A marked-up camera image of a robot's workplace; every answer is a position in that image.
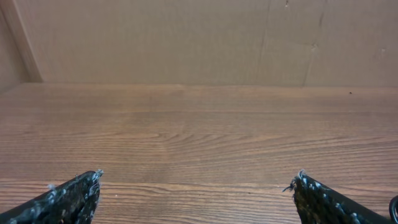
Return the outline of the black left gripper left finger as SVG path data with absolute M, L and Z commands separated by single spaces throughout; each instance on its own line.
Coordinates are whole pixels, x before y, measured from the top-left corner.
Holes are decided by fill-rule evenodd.
M 90 224 L 100 200 L 103 170 L 87 171 L 1 214 L 1 224 Z

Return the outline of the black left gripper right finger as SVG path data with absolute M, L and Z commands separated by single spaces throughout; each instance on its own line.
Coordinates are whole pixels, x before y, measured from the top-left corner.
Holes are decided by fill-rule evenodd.
M 293 192 L 302 224 L 392 223 L 392 202 L 389 203 L 389 216 L 384 217 L 313 179 L 303 169 L 285 189 Z

